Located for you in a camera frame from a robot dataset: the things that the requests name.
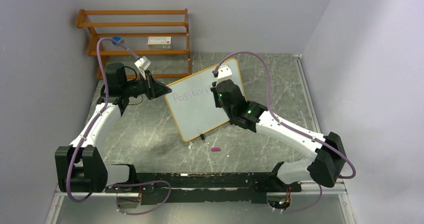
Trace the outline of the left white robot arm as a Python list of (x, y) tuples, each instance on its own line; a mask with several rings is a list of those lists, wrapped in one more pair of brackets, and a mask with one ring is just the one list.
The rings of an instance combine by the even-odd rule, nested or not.
[(131, 192), (138, 186), (132, 164), (106, 166), (99, 147), (106, 140), (115, 123), (123, 116), (130, 98), (139, 96), (149, 100), (171, 93), (171, 88), (157, 81), (148, 70), (150, 61), (135, 62), (137, 79), (129, 80), (126, 66), (112, 63), (106, 66), (106, 83), (102, 86), (93, 116), (83, 131), (68, 146), (60, 146), (55, 154), (59, 189), (62, 192), (99, 193), (118, 184)]

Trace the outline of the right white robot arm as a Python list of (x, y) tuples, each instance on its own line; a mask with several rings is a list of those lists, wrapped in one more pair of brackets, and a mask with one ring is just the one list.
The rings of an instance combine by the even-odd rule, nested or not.
[(275, 166), (270, 185), (281, 191), (288, 184), (313, 180), (324, 187), (334, 187), (346, 163), (346, 152), (341, 137), (306, 130), (275, 114), (254, 101), (247, 101), (232, 80), (211, 86), (215, 105), (222, 108), (232, 125), (277, 139), (296, 149), (305, 159), (283, 162)]

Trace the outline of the yellow-framed whiteboard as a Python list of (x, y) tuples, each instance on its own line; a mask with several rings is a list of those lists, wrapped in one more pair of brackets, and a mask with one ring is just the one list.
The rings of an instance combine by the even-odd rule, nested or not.
[(216, 65), (184, 77), (167, 86), (165, 100), (184, 142), (189, 142), (229, 121), (222, 108), (215, 106), (210, 88), (217, 80)]

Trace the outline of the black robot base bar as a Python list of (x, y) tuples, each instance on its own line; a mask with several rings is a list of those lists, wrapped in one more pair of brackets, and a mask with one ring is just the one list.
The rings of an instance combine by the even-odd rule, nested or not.
[(300, 183), (284, 184), (268, 172), (138, 173), (141, 204), (237, 202), (266, 204), (269, 193), (301, 192)]

